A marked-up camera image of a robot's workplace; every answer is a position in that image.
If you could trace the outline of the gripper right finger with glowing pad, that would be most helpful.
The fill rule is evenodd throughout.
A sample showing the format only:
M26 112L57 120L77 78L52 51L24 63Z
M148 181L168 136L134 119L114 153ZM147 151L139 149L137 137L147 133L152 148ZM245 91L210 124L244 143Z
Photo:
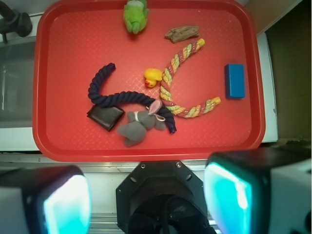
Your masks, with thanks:
M223 234L309 234L312 152L261 147L209 156L203 190Z

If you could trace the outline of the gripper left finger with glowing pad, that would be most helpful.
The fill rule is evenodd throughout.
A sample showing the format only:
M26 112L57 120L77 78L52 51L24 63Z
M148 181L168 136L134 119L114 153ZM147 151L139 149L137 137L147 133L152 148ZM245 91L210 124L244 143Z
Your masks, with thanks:
M90 184L77 166L0 171L2 234L86 234L91 213Z

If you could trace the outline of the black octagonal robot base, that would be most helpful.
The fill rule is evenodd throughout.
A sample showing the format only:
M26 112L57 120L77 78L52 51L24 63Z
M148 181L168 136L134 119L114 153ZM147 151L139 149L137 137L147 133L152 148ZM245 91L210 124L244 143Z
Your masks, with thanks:
M181 161L141 162L116 188L126 234L214 234L203 182Z

